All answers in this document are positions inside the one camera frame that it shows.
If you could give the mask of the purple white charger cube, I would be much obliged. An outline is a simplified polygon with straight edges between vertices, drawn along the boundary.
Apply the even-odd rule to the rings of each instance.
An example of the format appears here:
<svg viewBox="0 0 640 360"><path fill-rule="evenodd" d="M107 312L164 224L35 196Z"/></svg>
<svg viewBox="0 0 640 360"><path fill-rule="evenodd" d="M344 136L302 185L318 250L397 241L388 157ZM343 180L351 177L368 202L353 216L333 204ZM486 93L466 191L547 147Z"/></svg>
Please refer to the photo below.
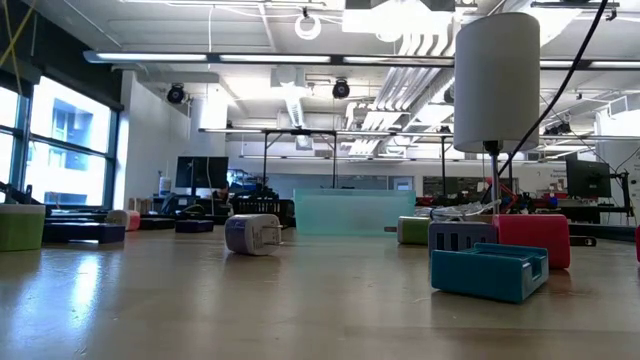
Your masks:
<svg viewBox="0 0 640 360"><path fill-rule="evenodd" d="M241 255L267 256L282 243L282 225L273 214L239 214L224 226L228 250Z"/></svg>

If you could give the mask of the green white charger cube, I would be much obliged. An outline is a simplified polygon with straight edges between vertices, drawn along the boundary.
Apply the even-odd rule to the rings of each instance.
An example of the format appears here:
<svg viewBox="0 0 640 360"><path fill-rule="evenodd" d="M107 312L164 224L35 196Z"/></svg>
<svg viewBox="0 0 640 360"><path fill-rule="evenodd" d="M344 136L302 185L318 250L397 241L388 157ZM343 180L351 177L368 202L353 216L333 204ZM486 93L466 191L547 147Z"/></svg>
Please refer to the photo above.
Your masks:
<svg viewBox="0 0 640 360"><path fill-rule="evenodd" d="M0 204L0 252L41 248L44 205Z"/></svg>
<svg viewBox="0 0 640 360"><path fill-rule="evenodd" d="M384 231L395 233L400 245L427 246L430 223L426 217L401 216L396 225L385 226Z"/></svg>

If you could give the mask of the purple rectangular block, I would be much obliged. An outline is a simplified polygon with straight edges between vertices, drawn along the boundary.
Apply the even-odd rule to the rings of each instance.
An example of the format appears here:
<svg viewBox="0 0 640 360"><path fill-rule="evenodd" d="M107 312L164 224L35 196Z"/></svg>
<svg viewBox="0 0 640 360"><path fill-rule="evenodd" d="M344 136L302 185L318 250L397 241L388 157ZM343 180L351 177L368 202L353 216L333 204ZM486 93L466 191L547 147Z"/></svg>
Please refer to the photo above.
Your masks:
<svg viewBox="0 0 640 360"><path fill-rule="evenodd" d="M175 222L176 233L205 233L214 230L215 223L210 220L179 220Z"/></svg>
<svg viewBox="0 0 640 360"><path fill-rule="evenodd" d="M123 242L126 227L109 223L50 223L44 226L43 243L93 241L98 244Z"/></svg>

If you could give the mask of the blue rectangular block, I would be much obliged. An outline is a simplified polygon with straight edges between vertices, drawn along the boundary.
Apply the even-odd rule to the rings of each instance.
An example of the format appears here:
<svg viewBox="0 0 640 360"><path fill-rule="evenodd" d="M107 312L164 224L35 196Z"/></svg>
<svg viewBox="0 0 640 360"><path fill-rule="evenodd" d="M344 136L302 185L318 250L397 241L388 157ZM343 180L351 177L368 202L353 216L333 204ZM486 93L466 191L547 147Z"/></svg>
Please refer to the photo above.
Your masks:
<svg viewBox="0 0 640 360"><path fill-rule="evenodd" d="M58 214L52 215L45 219L47 224L49 223L104 223L106 220L105 214Z"/></svg>

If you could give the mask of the teal translucent bin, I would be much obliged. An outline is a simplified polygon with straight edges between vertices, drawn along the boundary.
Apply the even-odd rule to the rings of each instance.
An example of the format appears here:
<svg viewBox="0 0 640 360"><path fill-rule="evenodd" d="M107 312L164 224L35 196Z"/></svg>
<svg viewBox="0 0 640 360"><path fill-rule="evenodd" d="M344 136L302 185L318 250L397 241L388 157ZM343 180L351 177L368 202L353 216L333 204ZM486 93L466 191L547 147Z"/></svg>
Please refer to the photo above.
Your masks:
<svg viewBox="0 0 640 360"><path fill-rule="evenodd" d="M308 236L385 236L385 227L414 214L409 190L295 189L297 232Z"/></svg>

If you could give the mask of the small black bin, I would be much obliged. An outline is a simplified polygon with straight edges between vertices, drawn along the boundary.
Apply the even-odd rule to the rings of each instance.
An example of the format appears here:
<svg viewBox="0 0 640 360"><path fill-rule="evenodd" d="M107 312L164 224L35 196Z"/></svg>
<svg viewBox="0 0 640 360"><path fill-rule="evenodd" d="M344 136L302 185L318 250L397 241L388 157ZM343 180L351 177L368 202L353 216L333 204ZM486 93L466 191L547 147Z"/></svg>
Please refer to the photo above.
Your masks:
<svg viewBox="0 0 640 360"><path fill-rule="evenodd" d="M295 227L294 202L288 199L234 198L231 205L235 214L271 214L285 227Z"/></svg>

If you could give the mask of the black computer monitor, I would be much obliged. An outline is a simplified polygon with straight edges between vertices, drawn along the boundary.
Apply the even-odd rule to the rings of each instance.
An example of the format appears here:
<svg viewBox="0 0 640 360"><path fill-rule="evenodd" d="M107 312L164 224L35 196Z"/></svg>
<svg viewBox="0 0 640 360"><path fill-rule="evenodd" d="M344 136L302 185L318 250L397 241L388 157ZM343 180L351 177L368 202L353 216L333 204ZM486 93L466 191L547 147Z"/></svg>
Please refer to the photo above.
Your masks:
<svg viewBox="0 0 640 360"><path fill-rule="evenodd" d="M611 196L609 165L602 162L566 160L567 191L580 198Z"/></svg>
<svg viewBox="0 0 640 360"><path fill-rule="evenodd" d="M177 158L175 187L189 189L192 196L199 188L225 188L228 163L227 157L180 156Z"/></svg>

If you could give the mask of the lavender multi-port charger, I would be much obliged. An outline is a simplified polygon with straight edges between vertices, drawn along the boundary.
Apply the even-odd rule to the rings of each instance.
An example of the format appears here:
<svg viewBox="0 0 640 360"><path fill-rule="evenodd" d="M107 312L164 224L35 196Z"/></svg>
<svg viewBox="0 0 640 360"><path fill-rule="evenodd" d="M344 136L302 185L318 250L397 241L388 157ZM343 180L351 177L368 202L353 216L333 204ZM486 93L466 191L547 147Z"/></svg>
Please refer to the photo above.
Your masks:
<svg viewBox="0 0 640 360"><path fill-rule="evenodd" d="M432 222L428 227L429 253L462 251L476 243L498 243L496 228L484 222Z"/></svg>

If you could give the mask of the teal rectangular holder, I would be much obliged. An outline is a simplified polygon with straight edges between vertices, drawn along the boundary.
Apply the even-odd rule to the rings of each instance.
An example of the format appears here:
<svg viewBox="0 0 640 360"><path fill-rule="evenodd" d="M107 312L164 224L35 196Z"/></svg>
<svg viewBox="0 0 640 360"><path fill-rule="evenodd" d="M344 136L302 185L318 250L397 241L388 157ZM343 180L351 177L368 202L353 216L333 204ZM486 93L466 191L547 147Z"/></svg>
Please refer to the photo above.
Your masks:
<svg viewBox="0 0 640 360"><path fill-rule="evenodd" d="M519 304L549 278L544 248L476 243L467 250L431 253L435 289Z"/></svg>

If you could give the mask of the white shade table lamp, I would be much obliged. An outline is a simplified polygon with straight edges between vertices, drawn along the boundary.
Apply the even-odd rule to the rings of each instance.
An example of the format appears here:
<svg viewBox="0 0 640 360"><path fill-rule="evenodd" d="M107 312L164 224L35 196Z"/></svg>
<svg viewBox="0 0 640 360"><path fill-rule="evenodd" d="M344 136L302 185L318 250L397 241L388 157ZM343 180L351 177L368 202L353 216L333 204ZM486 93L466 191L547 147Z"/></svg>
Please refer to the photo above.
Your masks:
<svg viewBox="0 0 640 360"><path fill-rule="evenodd" d="M464 26L455 45L453 145L490 156L497 215L498 156L539 145L539 22L521 12L483 17Z"/></svg>

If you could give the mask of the long ceiling light strip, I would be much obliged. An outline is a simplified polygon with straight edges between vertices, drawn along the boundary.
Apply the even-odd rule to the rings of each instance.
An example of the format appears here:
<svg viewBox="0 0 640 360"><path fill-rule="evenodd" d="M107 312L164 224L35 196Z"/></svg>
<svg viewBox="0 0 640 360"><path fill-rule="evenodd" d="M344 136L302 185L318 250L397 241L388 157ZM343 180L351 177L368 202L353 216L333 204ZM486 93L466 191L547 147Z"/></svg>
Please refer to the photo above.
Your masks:
<svg viewBox="0 0 640 360"><path fill-rule="evenodd" d="M240 65L331 65L360 67L453 68L451 56L398 55L309 55L287 53L176 53L176 52L101 52L84 51L93 64L240 64ZM541 70L569 70L573 60L542 58ZM640 71L640 60L581 59L578 71Z"/></svg>

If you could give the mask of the large glass window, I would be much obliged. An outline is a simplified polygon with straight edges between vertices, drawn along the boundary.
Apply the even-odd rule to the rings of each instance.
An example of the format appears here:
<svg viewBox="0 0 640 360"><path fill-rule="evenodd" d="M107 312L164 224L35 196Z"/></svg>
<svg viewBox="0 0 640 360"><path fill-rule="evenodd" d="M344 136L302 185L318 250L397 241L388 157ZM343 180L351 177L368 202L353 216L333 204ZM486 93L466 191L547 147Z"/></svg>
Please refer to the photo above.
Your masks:
<svg viewBox="0 0 640 360"><path fill-rule="evenodd" d="M0 182L57 208L108 205L117 114L46 77L23 89L0 86Z"/></svg>

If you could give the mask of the black metal rig frame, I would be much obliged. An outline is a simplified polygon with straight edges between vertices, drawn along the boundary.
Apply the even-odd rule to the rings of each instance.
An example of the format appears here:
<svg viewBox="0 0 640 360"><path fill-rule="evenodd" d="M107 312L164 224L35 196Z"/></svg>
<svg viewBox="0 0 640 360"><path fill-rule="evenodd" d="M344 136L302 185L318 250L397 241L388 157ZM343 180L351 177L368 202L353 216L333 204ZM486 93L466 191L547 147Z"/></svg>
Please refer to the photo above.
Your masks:
<svg viewBox="0 0 640 360"><path fill-rule="evenodd" d="M328 129L312 129L312 128L199 128L200 133L221 133L221 134L234 134L234 133L247 133L247 134L263 134L264 135L264 151L263 151L263 179L266 179L266 157L268 148L268 137L270 134L289 134L292 136L309 136L312 135L327 135L334 138L332 145L337 145L339 136L354 136L354 137L417 137L417 138L436 138L439 139L441 144L445 143L447 138L452 138L453 133L449 132L398 132L398 131L349 131L349 130L328 130Z"/></svg>

